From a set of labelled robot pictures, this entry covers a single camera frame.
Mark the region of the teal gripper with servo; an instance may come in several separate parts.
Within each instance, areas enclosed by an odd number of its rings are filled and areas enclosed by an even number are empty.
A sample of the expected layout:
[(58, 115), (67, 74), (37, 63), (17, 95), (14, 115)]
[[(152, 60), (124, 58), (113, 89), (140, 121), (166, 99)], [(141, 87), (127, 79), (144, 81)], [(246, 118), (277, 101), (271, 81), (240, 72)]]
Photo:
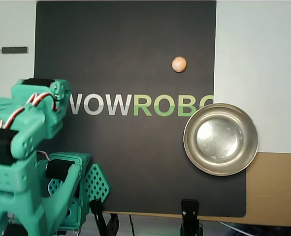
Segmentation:
[(27, 101), (34, 93), (53, 93), (56, 109), (67, 109), (71, 95), (67, 80), (26, 79), (19, 80), (11, 89), (11, 97), (18, 101)]

